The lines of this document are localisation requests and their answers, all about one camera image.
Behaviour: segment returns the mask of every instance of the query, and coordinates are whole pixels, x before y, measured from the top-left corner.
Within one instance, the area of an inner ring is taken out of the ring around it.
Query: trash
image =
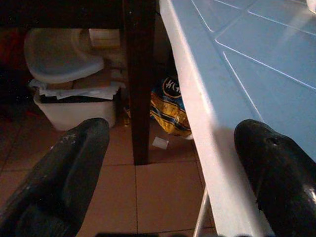
[[[191,137],[177,76],[160,80],[151,92],[151,117],[169,134]]]
[[[158,147],[164,150],[167,149],[168,144],[169,144],[168,140],[164,140],[160,137],[155,137],[154,142],[153,142],[154,147]]]

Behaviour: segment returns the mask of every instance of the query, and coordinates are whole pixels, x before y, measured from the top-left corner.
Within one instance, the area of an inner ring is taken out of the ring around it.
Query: white plastic bin
[[[82,121],[91,118],[103,118],[109,123],[109,127],[113,127],[116,121],[114,101],[43,104],[37,91],[34,102],[59,131],[74,128]]]

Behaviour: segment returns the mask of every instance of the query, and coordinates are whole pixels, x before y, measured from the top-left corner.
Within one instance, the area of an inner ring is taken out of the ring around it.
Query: grout line
[[[202,230],[205,230],[205,229],[215,229],[215,227],[203,227],[202,228]],[[153,232],[153,233],[146,233],[146,234],[154,235],[154,234],[163,234],[163,233],[180,232],[180,231],[194,231],[194,229],[170,230],[170,231],[161,231],[161,232]]]
[[[137,169],[134,166],[135,170],[135,195],[136,195],[136,233],[138,234],[138,204],[137,204]]]
[[[20,172],[20,171],[31,171],[31,168],[28,169],[4,169],[2,172],[3,173],[8,173],[8,172]]]
[[[153,162],[153,163],[148,163],[145,165],[150,165],[150,164],[170,164],[170,163],[184,163],[184,162],[196,162],[195,159],[192,160],[175,160],[175,161],[165,161],[165,162]],[[134,165],[134,164],[104,164],[102,167],[105,166],[125,166],[125,165]]]

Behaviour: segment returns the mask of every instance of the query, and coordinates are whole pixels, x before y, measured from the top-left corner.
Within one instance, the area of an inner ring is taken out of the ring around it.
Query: wooden table
[[[124,28],[134,164],[148,161],[155,0],[9,0],[0,27]]]

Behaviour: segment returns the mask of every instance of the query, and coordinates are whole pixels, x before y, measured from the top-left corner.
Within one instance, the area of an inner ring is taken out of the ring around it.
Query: metal table leg
[[[201,230],[203,228],[203,224],[204,224],[205,217],[207,215],[207,210],[209,209],[209,207],[210,207],[209,196],[207,193],[207,189],[205,187],[203,199],[202,199],[201,207],[199,209],[199,214],[197,217],[197,224],[196,224],[196,228],[194,230],[193,237],[200,237]]]

